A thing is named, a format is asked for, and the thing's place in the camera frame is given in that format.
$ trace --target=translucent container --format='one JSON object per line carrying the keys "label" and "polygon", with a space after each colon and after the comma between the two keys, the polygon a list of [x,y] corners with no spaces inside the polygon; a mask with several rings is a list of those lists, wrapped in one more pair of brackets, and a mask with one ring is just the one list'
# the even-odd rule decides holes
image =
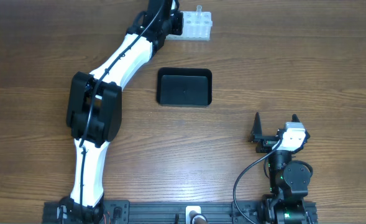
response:
{"label": "translucent container", "polygon": [[202,6],[194,11],[182,11],[182,35],[167,35],[167,40],[210,40],[210,31],[213,26],[212,14],[202,12]]}

